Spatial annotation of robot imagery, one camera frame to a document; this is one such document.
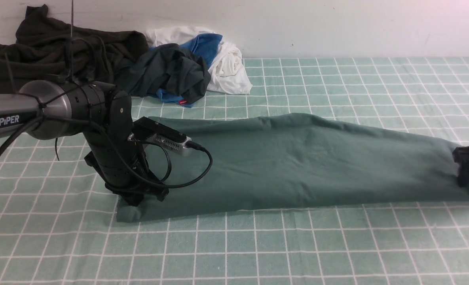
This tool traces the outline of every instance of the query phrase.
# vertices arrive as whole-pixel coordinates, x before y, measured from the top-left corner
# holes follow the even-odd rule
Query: white wall
[[[0,43],[42,4],[70,21],[68,0],[0,0]],[[469,0],[76,0],[75,11],[92,29],[209,27],[246,57],[469,56]]]

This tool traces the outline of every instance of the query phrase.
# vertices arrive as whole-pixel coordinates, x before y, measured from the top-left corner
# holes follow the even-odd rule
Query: pile of clothes
[[[0,44],[0,93],[29,81],[68,74],[64,47],[70,24],[48,17],[48,6],[27,7],[16,43]],[[249,94],[252,85],[240,50],[203,27],[108,32],[74,27],[73,71],[80,78],[113,83],[132,96],[152,96],[192,107],[206,94]]]

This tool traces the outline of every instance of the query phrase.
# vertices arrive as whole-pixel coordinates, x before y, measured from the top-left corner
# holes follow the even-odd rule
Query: folded green fabric
[[[459,165],[450,141],[330,121],[308,114],[236,121],[152,118],[184,132],[214,158],[198,183],[171,189],[163,202],[148,196],[138,207],[121,201],[118,222],[140,222],[254,209],[296,209],[414,201],[469,201],[456,184]],[[162,177],[166,160],[148,148]],[[208,157],[171,155],[166,184],[200,175]]]

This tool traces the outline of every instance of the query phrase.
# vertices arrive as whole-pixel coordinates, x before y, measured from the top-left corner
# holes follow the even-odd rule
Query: wire
[[[75,87],[73,87],[73,88],[70,89],[70,90],[64,91],[63,93],[61,93],[61,94],[59,94],[59,95],[53,97],[52,99],[50,99],[50,100],[44,102],[44,103],[43,103],[43,108],[46,107],[46,105],[50,104],[51,102],[53,102],[53,101],[59,99],[60,97],[62,97],[62,96],[64,96],[64,95],[67,95],[69,92],[72,92],[72,91],[74,91],[74,90],[83,88],[83,87],[85,87],[85,86],[87,86],[87,85],[90,85],[90,84],[93,83],[93,82],[95,82],[95,80],[89,80],[89,81],[87,81],[87,82],[85,82],[85,83],[83,83],[83,84],[76,85]]]
[[[17,130],[6,139],[6,141],[0,146],[0,157],[2,154],[8,149],[8,147],[21,135],[24,133],[28,128],[32,127],[35,123],[42,120],[43,116],[35,117],[30,121],[26,122],[24,125],[21,125]]]
[[[189,182],[186,182],[186,183],[183,183],[183,184],[177,184],[177,185],[167,185],[167,184],[159,184],[157,182],[153,182],[153,181],[150,181],[150,180],[147,180],[146,178],[144,177],[141,177],[137,172],[135,172],[131,166],[129,166],[127,164],[127,162],[123,159],[122,157],[122,154],[120,154],[120,152],[118,151],[118,149],[116,148],[115,144],[113,143],[113,141],[111,140],[111,138],[109,137],[109,135],[106,133],[106,131],[104,131],[104,129],[99,126],[97,123],[93,122],[93,121],[86,121],[86,120],[77,120],[77,119],[69,119],[69,118],[62,118],[62,117],[55,117],[55,116],[44,116],[46,119],[50,119],[50,120],[55,120],[55,121],[59,121],[59,122],[66,122],[66,123],[72,123],[72,124],[80,124],[80,125],[86,125],[86,126],[92,126],[96,131],[100,132],[101,135],[103,135],[104,137],[106,137],[106,140],[108,141],[108,143],[110,144],[111,148],[113,148],[113,151],[115,152],[115,155],[118,156],[118,158],[120,159],[120,161],[122,162],[123,166],[125,167],[125,169],[130,173],[132,174],[135,178],[137,178],[140,182],[148,185],[148,186],[151,186],[153,188],[157,188],[157,189],[177,189],[177,188],[183,188],[183,187],[186,187],[186,186],[190,186],[196,182],[198,182],[199,180],[202,179],[202,177],[204,177],[204,175],[206,175],[208,173],[208,171],[211,169],[211,166],[213,165],[213,157],[211,156],[211,153],[209,153],[209,151],[207,151],[207,149],[205,149],[204,147],[202,147],[201,145],[199,144],[196,144],[196,143],[191,143],[190,146],[191,148],[194,148],[198,151],[202,151],[204,153],[207,154],[208,156],[208,159],[209,159],[209,164],[208,166],[206,167],[206,169],[203,171],[203,173],[201,173],[201,175],[199,175],[198,177],[196,177],[196,179],[194,180],[191,180]]]
[[[169,157],[169,153],[167,153],[166,149],[163,148],[161,145],[155,144],[153,142],[147,142],[147,141],[138,141],[138,142],[140,144],[150,144],[151,146],[158,146],[158,147],[160,147],[160,149],[162,149],[162,151],[164,151],[164,154],[166,155],[166,160],[167,160],[167,171],[166,171],[166,174],[164,175],[164,178],[159,180],[157,183],[162,183],[162,182],[166,181],[169,178],[169,176],[171,175],[171,169],[173,167],[173,165],[171,164],[171,158]]]

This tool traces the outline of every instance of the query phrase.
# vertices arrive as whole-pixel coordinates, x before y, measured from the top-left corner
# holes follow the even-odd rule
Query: table surface
[[[469,58],[246,59],[250,95],[133,118],[305,112],[469,144]],[[469,284],[469,202],[271,210],[118,224],[82,136],[22,135],[0,161],[0,281],[50,285]]]

